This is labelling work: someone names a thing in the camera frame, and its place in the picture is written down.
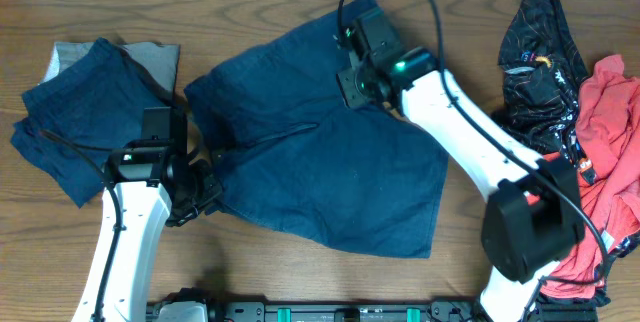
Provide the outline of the orange red t-shirt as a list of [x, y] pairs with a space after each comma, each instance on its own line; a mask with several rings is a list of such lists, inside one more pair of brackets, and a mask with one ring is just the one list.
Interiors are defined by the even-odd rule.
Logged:
[[624, 75], [621, 55], [598, 61], [579, 90], [577, 139], [595, 171], [578, 178], [581, 204], [615, 242], [639, 232], [639, 79]]

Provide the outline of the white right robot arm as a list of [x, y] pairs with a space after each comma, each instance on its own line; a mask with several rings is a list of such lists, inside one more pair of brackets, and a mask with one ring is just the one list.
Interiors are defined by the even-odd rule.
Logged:
[[390, 103], [449, 153], [484, 198], [481, 243], [493, 269], [477, 316], [527, 320], [541, 287], [585, 237], [573, 166], [509, 136], [424, 48], [353, 48], [349, 62], [338, 75], [346, 105]]

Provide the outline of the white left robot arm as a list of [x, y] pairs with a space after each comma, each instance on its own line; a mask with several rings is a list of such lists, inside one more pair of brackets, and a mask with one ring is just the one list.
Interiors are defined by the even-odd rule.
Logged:
[[204, 159], [173, 147], [118, 149], [104, 165], [102, 223], [77, 321], [146, 321], [158, 243], [214, 205], [222, 187]]

